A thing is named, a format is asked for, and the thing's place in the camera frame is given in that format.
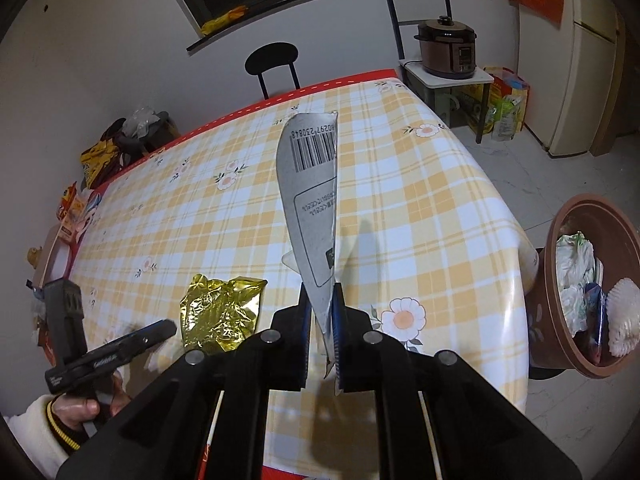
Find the left hand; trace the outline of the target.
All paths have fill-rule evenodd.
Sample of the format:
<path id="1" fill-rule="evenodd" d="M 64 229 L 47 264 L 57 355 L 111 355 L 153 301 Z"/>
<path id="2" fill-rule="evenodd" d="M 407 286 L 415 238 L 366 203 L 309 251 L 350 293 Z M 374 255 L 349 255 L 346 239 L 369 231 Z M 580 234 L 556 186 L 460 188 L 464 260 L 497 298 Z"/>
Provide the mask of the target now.
<path id="1" fill-rule="evenodd" d="M 113 399 L 108 409 L 110 415 L 115 416 L 131 401 L 131 398 L 124 389 L 122 376 L 115 373 L 112 376 L 112 383 Z M 101 413 L 101 407 L 97 400 L 63 394 L 52 403 L 51 413 L 66 428 L 81 431 L 86 422 L 92 422 Z"/>

